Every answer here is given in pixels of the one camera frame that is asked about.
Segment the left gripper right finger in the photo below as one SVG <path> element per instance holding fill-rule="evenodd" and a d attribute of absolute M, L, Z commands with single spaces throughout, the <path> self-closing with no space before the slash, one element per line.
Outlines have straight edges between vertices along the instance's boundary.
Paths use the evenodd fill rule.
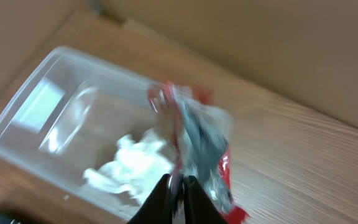
<path fill-rule="evenodd" d="M 185 177 L 183 184 L 186 224 L 227 224 L 196 177 Z"/>

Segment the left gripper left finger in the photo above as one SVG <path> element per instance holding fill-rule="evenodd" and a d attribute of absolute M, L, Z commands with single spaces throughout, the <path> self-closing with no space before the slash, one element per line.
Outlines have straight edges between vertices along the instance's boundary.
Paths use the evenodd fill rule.
<path fill-rule="evenodd" d="M 168 188 L 169 178 L 169 174 L 162 176 L 127 224 L 172 224 L 173 196 Z"/>

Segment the white napkin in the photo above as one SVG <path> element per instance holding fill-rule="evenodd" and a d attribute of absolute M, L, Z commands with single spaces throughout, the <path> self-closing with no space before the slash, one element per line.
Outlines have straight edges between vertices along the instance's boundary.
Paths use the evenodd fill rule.
<path fill-rule="evenodd" d="M 98 170 L 88 168 L 83 172 L 86 183 L 93 188 L 110 194 L 127 192 L 142 205 L 164 174 L 174 168 L 172 160 L 161 151 L 167 146 L 153 128 L 144 132 L 140 141 L 130 134 L 116 142 L 114 159 Z"/>

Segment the red snack wrapper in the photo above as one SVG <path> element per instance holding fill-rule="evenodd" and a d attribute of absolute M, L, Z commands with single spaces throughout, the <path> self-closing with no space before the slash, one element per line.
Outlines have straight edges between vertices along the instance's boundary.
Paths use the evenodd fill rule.
<path fill-rule="evenodd" d="M 173 82 L 152 85 L 147 98 L 155 110 L 158 133 L 175 151 L 168 188 L 173 196 L 172 223 L 185 222 L 185 177 L 194 176 L 227 223 L 245 223 L 249 214 L 231 192 L 229 137 L 232 118 L 213 105 L 213 93 L 201 86 Z"/>

